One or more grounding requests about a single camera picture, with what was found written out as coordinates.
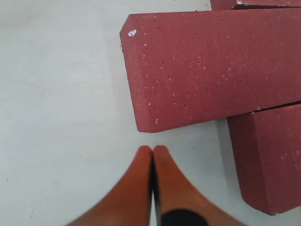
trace floor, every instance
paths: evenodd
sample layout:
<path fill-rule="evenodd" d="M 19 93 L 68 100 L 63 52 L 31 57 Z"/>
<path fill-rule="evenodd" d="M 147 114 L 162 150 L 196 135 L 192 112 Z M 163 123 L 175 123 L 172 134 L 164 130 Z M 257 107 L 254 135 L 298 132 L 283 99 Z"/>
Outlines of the floor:
<path fill-rule="evenodd" d="M 114 186 L 138 146 L 156 144 L 244 223 L 300 225 L 300 208 L 271 217 L 243 202 L 225 120 L 136 130 L 119 40 L 124 21 L 131 13 L 210 10 L 209 0 L 0 4 L 1 225 L 68 223 Z"/>

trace white surface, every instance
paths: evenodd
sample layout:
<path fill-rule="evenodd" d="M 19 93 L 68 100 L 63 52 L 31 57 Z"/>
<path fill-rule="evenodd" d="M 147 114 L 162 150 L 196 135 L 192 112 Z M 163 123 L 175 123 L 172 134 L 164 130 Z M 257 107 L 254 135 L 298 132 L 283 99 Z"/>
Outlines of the white surface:
<path fill-rule="evenodd" d="M 130 13 L 209 10 L 202 0 L 0 0 L 0 225 L 60 226 L 99 201 L 139 145 L 165 144 L 188 179 L 251 226 L 299 226 L 240 196 L 225 120 L 135 127 L 119 31 Z M 155 225 L 152 214 L 151 225 Z"/>

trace red brick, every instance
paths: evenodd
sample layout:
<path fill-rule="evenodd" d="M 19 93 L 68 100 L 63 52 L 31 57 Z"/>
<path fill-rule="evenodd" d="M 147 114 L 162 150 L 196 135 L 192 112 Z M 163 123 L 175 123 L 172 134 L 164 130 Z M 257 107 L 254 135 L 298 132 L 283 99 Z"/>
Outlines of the red brick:
<path fill-rule="evenodd" d="M 241 194 L 255 209 L 301 205 L 301 105 L 228 118 Z"/>
<path fill-rule="evenodd" d="M 130 15 L 121 32 L 139 131 L 301 100 L 301 9 Z"/>
<path fill-rule="evenodd" d="M 301 0 L 211 0 L 212 10 L 301 7 Z"/>

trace brick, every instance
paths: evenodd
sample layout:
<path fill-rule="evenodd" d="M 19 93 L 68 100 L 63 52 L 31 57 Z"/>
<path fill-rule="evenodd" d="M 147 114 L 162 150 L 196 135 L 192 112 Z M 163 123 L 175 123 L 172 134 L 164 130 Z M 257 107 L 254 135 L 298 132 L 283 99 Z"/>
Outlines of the brick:
<path fill-rule="evenodd" d="M 301 9 L 130 15 L 121 32 L 139 131 L 301 100 Z"/>
<path fill-rule="evenodd" d="M 301 0 L 211 0 L 212 10 L 301 7 Z"/>
<path fill-rule="evenodd" d="M 241 194 L 255 209 L 301 205 L 301 104 L 228 118 Z"/>

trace white speck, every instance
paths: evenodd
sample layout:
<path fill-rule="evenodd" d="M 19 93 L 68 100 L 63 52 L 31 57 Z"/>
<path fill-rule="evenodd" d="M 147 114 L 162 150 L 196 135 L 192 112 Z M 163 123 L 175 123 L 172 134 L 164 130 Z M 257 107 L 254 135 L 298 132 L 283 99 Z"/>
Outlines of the white speck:
<path fill-rule="evenodd" d="M 128 36 L 134 37 L 136 33 L 137 33 L 137 30 L 132 30 L 128 33 Z"/>

